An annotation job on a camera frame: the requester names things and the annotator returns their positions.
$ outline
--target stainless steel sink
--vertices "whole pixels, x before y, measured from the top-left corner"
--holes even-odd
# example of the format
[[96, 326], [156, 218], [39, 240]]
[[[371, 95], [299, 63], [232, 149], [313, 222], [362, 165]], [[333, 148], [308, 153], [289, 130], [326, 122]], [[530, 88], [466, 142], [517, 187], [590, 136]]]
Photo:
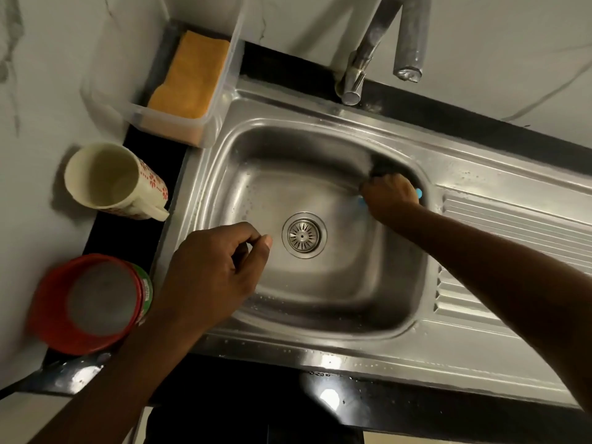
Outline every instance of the stainless steel sink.
[[218, 141], [188, 153], [154, 269], [197, 229], [274, 246], [256, 293], [194, 352], [574, 405], [551, 368], [358, 196], [399, 171], [424, 206], [592, 274], [589, 178], [242, 80]]
[[248, 221], [275, 238], [244, 314], [348, 335], [410, 325], [427, 256], [377, 223], [358, 196], [374, 166], [409, 173], [403, 162], [303, 125], [253, 125], [220, 151], [208, 226]]

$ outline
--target black countertop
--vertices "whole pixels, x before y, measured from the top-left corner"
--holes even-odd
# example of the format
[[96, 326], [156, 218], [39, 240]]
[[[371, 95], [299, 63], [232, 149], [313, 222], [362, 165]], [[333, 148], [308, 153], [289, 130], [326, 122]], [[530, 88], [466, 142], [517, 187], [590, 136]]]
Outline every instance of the black countertop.
[[[241, 73], [339, 101], [331, 71], [257, 45], [247, 44]], [[591, 149], [373, 81], [365, 82], [358, 108], [592, 175]], [[124, 145], [163, 178], [171, 193], [175, 192], [185, 145], [133, 127]], [[113, 255], [149, 271], [164, 227], [153, 220], [134, 221], [99, 212], [85, 253]], [[43, 369], [16, 388], [71, 395], [79, 388], [80, 371], [92, 372], [109, 356], [110, 352], [102, 352], [72, 358], [50, 350]], [[320, 394], [328, 389], [334, 390], [342, 402], [331, 413], [319, 403]], [[255, 411], [259, 419], [292, 427], [333, 418], [365, 430], [459, 442], [592, 442], [592, 421], [577, 409], [195, 354], [183, 359], [151, 402], [191, 405], [197, 399], [200, 404], [223, 407], [229, 417]]]

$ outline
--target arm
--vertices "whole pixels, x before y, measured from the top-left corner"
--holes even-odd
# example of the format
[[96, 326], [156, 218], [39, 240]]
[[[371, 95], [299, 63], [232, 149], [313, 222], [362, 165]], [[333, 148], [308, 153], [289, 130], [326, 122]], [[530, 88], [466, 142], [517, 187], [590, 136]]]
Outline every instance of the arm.
[[362, 185], [371, 214], [429, 253], [521, 335], [592, 413], [592, 279], [419, 205], [402, 175]]
[[[253, 245], [250, 253], [245, 242]], [[255, 291], [271, 244], [248, 223], [190, 234], [144, 324], [31, 443], [123, 442], [152, 392], [199, 337]]]

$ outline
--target hand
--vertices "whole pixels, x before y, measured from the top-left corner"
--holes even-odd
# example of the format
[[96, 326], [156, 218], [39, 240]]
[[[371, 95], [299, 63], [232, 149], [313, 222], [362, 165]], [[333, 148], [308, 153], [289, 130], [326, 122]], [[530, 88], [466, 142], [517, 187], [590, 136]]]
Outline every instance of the hand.
[[372, 216], [389, 227], [402, 203], [419, 204], [415, 188], [403, 175], [372, 178], [362, 184], [360, 193]]
[[[247, 243], [253, 246], [249, 253]], [[255, 291], [273, 243], [249, 223], [190, 233], [173, 255], [160, 295], [148, 314], [164, 315], [188, 345], [229, 318]]]

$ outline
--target mug handle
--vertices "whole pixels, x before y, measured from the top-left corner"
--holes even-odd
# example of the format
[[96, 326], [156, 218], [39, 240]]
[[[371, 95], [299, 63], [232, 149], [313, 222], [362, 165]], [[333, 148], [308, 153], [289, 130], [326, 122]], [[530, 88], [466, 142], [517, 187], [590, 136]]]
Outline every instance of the mug handle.
[[167, 210], [152, 205], [142, 198], [138, 198], [136, 201], [132, 202], [132, 204], [156, 221], [166, 221], [169, 217], [169, 212]]

